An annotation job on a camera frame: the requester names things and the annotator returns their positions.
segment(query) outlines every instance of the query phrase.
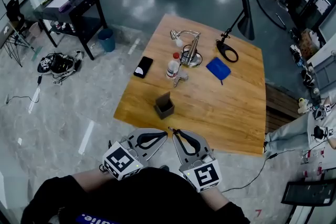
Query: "black desk lamp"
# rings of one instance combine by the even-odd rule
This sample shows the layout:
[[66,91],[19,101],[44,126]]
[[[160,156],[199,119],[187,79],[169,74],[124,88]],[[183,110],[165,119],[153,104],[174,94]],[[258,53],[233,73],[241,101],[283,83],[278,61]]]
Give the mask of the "black desk lamp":
[[[238,54],[237,52],[231,48],[229,45],[226,45],[224,43],[225,38],[229,38],[229,34],[232,31],[232,28],[236,25],[236,23],[238,22],[239,18],[241,17],[241,15],[244,13],[244,17],[240,20],[240,22],[238,23],[238,29],[239,31],[249,40],[254,40],[254,30],[253,30],[253,23],[252,23],[252,16],[251,16],[251,9],[250,9],[250,4],[248,0],[241,0],[243,3],[243,10],[242,12],[239,14],[238,18],[235,20],[235,22],[232,24],[232,26],[227,29],[224,34],[221,34],[220,36],[222,37],[221,40],[217,40],[217,48],[219,50],[219,52],[223,55],[223,57],[228,60],[229,62],[236,62],[238,61]],[[237,59],[236,60],[231,60],[229,59],[225,52],[229,50],[232,51]]]

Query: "tiled floor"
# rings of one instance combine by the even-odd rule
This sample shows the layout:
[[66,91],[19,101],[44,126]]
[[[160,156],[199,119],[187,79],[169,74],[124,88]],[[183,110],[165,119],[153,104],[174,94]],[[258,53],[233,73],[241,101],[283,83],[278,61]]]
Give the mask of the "tiled floor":
[[[136,30],[119,27],[115,51],[105,54],[96,43],[92,49],[95,61],[85,56],[80,71],[63,82],[52,83],[51,76],[43,76],[39,102],[29,113],[30,101],[14,99],[0,107],[0,142],[5,143],[12,155],[29,175],[31,199],[43,181],[98,167],[108,140],[117,141],[134,130],[133,126],[113,118],[121,95],[134,71],[149,36]],[[140,43],[128,54],[134,41]],[[0,100],[7,94],[33,96],[37,88],[38,61],[49,52],[74,54],[82,49],[74,37],[65,36],[55,49],[42,33],[33,42],[42,51],[34,62],[33,52],[21,50],[23,68],[0,51]],[[88,126],[92,127],[89,142],[83,155],[78,153]],[[220,190],[240,187],[253,179],[261,169],[264,158],[216,152],[222,170]],[[169,138],[150,160],[151,165],[169,165],[179,173],[180,162]],[[279,155],[267,161],[264,171],[250,186],[231,190],[225,195],[241,206],[252,223],[283,223],[290,206],[280,203],[288,180],[296,179],[299,156],[296,152]],[[260,216],[255,210],[261,209]],[[17,219],[22,209],[9,212]]]

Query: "silver desk lamp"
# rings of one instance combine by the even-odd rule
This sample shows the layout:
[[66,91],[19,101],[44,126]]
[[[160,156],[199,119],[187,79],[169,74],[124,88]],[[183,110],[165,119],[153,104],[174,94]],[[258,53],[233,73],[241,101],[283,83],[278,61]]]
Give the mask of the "silver desk lamp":
[[181,34],[189,34],[194,36],[192,45],[189,45],[191,47],[182,50],[181,64],[183,64],[186,67],[199,66],[202,62],[202,56],[199,53],[197,53],[196,47],[201,33],[191,30],[184,30],[180,32],[177,32],[176,30],[170,31],[170,36],[173,40],[176,40]]

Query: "black smartphone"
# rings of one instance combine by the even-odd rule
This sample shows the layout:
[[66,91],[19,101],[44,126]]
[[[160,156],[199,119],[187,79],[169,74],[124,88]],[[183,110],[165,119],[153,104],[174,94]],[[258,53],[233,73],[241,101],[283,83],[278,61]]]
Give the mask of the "black smartphone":
[[153,63],[153,59],[148,58],[146,56],[142,57],[133,75],[143,79],[146,76],[152,63]]

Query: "black hose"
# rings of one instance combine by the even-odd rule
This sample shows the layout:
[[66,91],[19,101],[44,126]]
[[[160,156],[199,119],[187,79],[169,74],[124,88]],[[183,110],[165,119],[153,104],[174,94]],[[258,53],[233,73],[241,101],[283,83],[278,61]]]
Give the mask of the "black hose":
[[267,13],[266,13],[266,11],[263,9],[263,7],[261,6],[261,4],[260,4],[260,2],[259,2],[259,0],[256,0],[257,1],[257,3],[258,3],[258,5],[259,5],[259,7],[261,8],[261,10],[263,11],[263,13],[272,21],[272,23],[274,23],[277,27],[279,27],[280,29],[282,29],[282,30],[287,30],[287,27],[286,26],[282,26],[282,25],[279,25],[279,24],[277,24]]

